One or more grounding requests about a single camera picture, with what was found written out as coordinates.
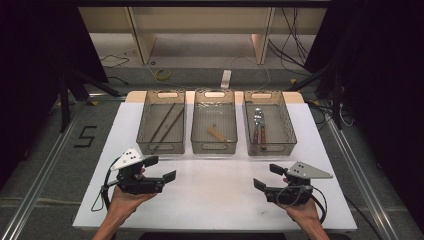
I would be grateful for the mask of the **person's left hand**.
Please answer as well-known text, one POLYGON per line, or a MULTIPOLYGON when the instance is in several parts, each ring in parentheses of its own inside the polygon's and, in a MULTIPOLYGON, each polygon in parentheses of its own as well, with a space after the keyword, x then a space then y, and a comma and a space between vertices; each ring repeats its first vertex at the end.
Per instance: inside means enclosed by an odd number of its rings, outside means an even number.
POLYGON ((119 186, 116 186, 113 191, 107 216, 113 219, 126 219, 132 215, 142 203, 155 196, 156 193, 138 195, 125 193, 119 186))

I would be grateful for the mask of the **dark brown chopstick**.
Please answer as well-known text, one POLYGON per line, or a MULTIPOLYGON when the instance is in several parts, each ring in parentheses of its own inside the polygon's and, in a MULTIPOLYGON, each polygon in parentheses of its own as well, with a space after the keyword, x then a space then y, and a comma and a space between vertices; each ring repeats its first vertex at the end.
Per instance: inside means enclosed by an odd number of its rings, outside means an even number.
POLYGON ((160 122, 160 124, 158 125, 158 127, 156 128, 156 130, 154 131, 154 133, 152 134, 149 142, 153 142, 153 140, 155 139, 157 133, 159 132, 159 130, 162 128, 162 125, 165 123, 167 117, 169 116, 169 114, 171 113, 171 111, 173 110, 174 106, 176 103, 173 103, 170 108, 168 109, 168 111, 166 112, 166 114, 164 115, 164 117, 162 118, 162 121, 160 122))
POLYGON ((162 128, 151 143, 161 145, 182 142, 184 139, 184 114, 184 107, 177 107, 176 109, 173 108, 165 123, 162 125, 162 128))

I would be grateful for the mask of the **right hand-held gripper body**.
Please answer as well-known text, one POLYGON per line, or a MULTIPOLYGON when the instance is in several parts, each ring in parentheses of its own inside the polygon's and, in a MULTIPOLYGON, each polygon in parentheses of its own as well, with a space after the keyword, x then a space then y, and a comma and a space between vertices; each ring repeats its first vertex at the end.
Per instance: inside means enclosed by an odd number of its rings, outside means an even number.
POLYGON ((266 186, 264 194, 268 202, 289 206, 306 204, 313 192, 311 180, 333 177, 328 172, 300 161, 285 169, 286 174, 283 176, 287 178, 288 185, 283 188, 266 186))

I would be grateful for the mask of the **light wooden shelf unit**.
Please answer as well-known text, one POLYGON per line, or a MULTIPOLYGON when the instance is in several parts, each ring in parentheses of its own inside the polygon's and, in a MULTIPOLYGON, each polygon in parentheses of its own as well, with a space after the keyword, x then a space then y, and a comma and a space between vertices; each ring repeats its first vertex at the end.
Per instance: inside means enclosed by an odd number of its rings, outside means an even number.
POLYGON ((271 34, 287 34, 296 22, 301 35, 318 33, 326 10, 300 7, 81 7, 90 33, 130 33, 142 64, 158 34, 249 34, 256 61, 265 62, 271 34))

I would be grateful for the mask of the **white table mat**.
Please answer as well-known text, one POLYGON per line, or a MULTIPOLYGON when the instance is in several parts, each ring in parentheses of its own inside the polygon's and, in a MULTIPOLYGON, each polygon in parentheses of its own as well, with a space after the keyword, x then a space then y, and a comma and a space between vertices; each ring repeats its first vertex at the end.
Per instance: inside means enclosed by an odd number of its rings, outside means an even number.
MULTIPOLYGON (((190 140, 184 155, 161 156, 159 163, 146 170, 148 176, 177 171, 176 180, 166 184, 162 193, 142 204, 122 225, 141 231, 183 232, 288 232, 299 227, 255 189, 253 178, 267 186, 284 186, 282 176, 271 173, 269 164, 291 167, 296 161, 329 172, 332 179, 313 179, 327 200, 328 212, 323 227, 333 231, 355 231, 355 220, 341 191, 311 112, 306 104, 288 104, 297 137, 289 156, 250 157, 247 154, 243 116, 239 122, 239 142, 234 155, 195 155, 190 140)), ((129 147, 136 146, 136 134, 143 104, 122 103, 87 188, 73 226, 97 229, 106 210, 91 211, 111 163, 129 147)))

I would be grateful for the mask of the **white power strip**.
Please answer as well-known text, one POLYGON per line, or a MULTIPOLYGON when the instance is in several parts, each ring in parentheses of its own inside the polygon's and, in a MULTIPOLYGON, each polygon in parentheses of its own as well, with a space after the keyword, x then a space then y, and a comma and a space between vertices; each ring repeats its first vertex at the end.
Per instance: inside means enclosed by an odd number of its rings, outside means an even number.
POLYGON ((224 70, 221 80, 221 88, 222 89, 228 89, 230 85, 231 80, 231 74, 232 72, 230 70, 224 70))

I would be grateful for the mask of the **aluminium floor rail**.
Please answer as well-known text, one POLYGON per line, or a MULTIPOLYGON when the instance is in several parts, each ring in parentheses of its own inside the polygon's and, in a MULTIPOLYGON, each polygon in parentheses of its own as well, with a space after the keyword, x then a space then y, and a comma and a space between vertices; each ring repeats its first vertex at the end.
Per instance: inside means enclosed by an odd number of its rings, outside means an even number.
POLYGON ((361 168, 346 136, 338 129, 337 125, 330 117, 327 118, 327 124, 376 223, 380 236, 383 240, 399 240, 398 234, 390 221, 389 215, 384 210, 383 205, 373 190, 364 170, 361 168))
POLYGON ((85 103, 74 105, 70 122, 54 137, 54 144, 49 149, 48 155, 43 159, 41 167, 35 172, 35 177, 30 182, 24 196, 22 198, 0 198, 0 207, 16 208, 4 228, 4 232, 0 234, 0 240, 18 239, 84 108, 85 103))

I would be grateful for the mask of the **person's right hand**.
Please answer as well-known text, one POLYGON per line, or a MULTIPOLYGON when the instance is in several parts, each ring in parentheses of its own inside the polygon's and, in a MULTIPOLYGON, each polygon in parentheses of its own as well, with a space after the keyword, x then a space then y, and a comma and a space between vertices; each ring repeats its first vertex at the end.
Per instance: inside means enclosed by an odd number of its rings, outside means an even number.
POLYGON ((288 216, 304 231, 321 226, 316 205, 312 199, 299 206, 278 204, 278 207, 284 209, 288 216))

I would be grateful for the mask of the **clear grey bin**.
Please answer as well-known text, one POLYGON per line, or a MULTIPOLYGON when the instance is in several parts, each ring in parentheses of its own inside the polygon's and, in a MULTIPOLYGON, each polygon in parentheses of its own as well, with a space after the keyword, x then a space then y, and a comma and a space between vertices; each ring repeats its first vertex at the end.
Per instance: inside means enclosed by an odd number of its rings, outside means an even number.
POLYGON ((183 90, 147 92, 136 138, 144 155, 185 152, 185 106, 183 90))
POLYGON ((281 91, 245 91, 244 123, 249 156, 288 156, 297 144, 296 134, 281 91), (261 108, 265 119, 266 144, 253 144, 254 111, 261 108))
POLYGON ((234 154, 238 142, 235 94, 232 90, 197 89, 194 97, 191 143, 194 154, 234 154), (231 142, 208 133, 214 127, 231 142))

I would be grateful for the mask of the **yellow tape roll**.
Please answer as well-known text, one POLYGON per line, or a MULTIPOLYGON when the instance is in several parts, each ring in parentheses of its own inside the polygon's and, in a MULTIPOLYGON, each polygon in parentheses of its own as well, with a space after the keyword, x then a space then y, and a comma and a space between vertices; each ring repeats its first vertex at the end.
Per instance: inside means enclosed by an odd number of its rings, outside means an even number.
POLYGON ((154 76, 158 81, 166 81, 171 77, 171 71, 169 69, 159 69, 154 76))

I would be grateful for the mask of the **wooden-handled steel knife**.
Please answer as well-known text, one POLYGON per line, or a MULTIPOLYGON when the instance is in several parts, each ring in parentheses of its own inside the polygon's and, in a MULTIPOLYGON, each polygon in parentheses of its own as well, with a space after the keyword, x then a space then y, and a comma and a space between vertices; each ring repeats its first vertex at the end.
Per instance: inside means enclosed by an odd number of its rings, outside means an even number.
POLYGON ((266 128, 265 128, 265 119, 262 109, 259 110, 259 116, 260 116, 260 134, 261 134, 261 144, 266 144, 266 128))

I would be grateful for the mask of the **black metal stand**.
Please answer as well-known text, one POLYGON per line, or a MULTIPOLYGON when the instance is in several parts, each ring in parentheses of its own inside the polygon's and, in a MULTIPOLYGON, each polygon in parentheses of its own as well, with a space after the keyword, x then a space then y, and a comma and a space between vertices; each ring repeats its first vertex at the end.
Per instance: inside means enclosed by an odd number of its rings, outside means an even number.
POLYGON ((120 93, 117 90, 106 86, 105 84, 97 81, 95 78, 87 75, 86 73, 83 73, 80 70, 72 67, 65 68, 61 74, 61 77, 59 78, 59 96, 62 116, 62 125, 60 130, 61 133, 67 129, 71 120, 68 92, 71 92, 77 101, 87 101, 89 98, 89 93, 84 87, 85 83, 88 83, 89 85, 92 85, 113 97, 123 96, 123 93, 120 93))
POLYGON ((318 87, 315 90, 315 95, 318 98, 332 98, 332 115, 333 121, 339 130, 342 129, 340 104, 342 95, 341 77, 338 73, 337 66, 332 63, 326 64, 321 70, 307 77, 303 81, 287 89, 287 92, 298 91, 315 81, 319 81, 318 87))

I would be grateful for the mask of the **wooden utensil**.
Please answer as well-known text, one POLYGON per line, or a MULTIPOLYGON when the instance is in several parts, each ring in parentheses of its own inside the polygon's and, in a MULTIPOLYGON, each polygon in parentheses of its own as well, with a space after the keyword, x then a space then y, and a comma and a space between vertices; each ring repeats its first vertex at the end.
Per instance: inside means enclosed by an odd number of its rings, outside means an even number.
POLYGON ((225 142, 225 143, 231 142, 231 140, 229 138, 226 138, 223 134, 221 134, 219 131, 217 131, 216 128, 214 128, 214 127, 208 127, 207 131, 208 131, 209 134, 214 136, 220 142, 225 142))

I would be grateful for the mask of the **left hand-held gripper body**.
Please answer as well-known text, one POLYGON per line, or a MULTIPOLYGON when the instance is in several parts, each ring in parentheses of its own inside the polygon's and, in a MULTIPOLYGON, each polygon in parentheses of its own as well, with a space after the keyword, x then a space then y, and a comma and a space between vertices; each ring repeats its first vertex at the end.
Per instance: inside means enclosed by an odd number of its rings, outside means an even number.
POLYGON ((111 171, 117 171, 117 185, 125 192, 134 195, 160 193, 165 186, 163 177, 145 177, 141 170, 145 168, 141 154, 129 148, 111 165, 111 171))

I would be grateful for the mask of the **wooden-handled steel fork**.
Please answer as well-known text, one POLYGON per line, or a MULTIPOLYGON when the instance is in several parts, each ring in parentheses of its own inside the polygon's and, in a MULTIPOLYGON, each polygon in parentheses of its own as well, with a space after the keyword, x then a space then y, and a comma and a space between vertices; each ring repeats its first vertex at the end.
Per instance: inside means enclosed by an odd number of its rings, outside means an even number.
POLYGON ((261 108, 255 108, 254 111, 254 134, 253 134, 253 144, 258 144, 259 142, 259 126, 262 120, 262 109, 261 108))

